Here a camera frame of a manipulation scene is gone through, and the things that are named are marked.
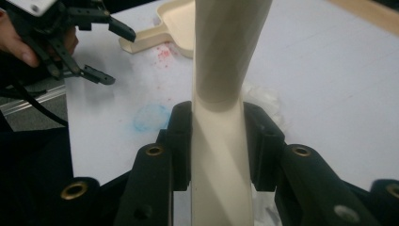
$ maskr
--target blue stain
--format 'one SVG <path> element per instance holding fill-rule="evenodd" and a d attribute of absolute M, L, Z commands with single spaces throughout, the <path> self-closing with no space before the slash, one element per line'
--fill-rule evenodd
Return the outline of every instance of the blue stain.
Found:
<path fill-rule="evenodd" d="M 146 105 L 135 115 L 134 128 L 137 132 L 156 132 L 166 129 L 169 123 L 170 111 L 163 105 Z"/>

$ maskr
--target wooden edge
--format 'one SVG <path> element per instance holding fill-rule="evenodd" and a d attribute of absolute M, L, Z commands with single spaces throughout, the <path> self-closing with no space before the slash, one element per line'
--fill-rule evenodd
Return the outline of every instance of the wooden edge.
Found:
<path fill-rule="evenodd" d="M 399 37 L 399 12 L 370 0 L 328 0 Z"/>

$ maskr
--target cream plastic part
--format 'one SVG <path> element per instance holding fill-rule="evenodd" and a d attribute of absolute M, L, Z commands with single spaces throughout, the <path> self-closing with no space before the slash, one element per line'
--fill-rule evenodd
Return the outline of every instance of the cream plastic part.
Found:
<path fill-rule="evenodd" d="M 271 0 L 197 0 L 192 225 L 254 225 L 241 86 Z"/>
<path fill-rule="evenodd" d="M 120 47 L 129 53 L 137 53 L 166 41 L 174 41 L 179 52 L 193 57 L 194 49 L 194 0 L 175 0 L 157 10 L 161 23 L 151 29 L 136 33 L 135 42 L 120 38 Z"/>

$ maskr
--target white table surface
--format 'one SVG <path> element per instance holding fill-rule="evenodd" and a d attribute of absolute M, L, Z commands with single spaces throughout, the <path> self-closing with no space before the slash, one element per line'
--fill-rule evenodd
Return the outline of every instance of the white table surface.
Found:
<path fill-rule="evenodd" d="M 164 2 L 114 16 L 150 28 Z M 192 60 L 173 43 L 125 53 L 103 24 L 78 38 L 78 63 L 117 79 L 66 80 L 74 174 L 104 184 L 133 166 L 174 105 L 191 100 Z M 279 94 L 287 143 L 314 148 L 342 179 L 369 189 L 399 179 L 398 58 L 398 37 L 325 0 L 275 0 L 246 80 Z"/>

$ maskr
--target black cable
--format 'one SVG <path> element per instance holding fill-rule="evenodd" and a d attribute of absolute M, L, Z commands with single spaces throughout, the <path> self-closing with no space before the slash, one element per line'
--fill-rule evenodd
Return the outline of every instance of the black cable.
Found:
<path fill-rule="evenodd" d="M 34 91 L 34 92 L 28 92 L 28 93 L 30 96 L 36 98 L 36 97 L 40 97 L 43 94 L 46 94 L 47 90 Z M 11 99 L 17 99 L 17 100 L 23 99 L 21 94 L 15 89 L 1 89 L 0 88 L 0 97 L 6 97 L 6 98 L 11 98 Z"/>
<path fill-rule="evenodd" d="M 14 76 L 9 77 L 12 86 L 17 89 L 23 98 L 28 101 L 32 106 L 34 106 L 39 112 L 41 112 L 43 115 L 47 116 L 51 120 L 68 127 L 68 122 L 60 119 L 57 115 L 53 114 L 53 112 L 47 110 L 43 105 L 41 105 L 35 98 L 31 97 L 27 90 L 22 86 L 17 79 Z"/>

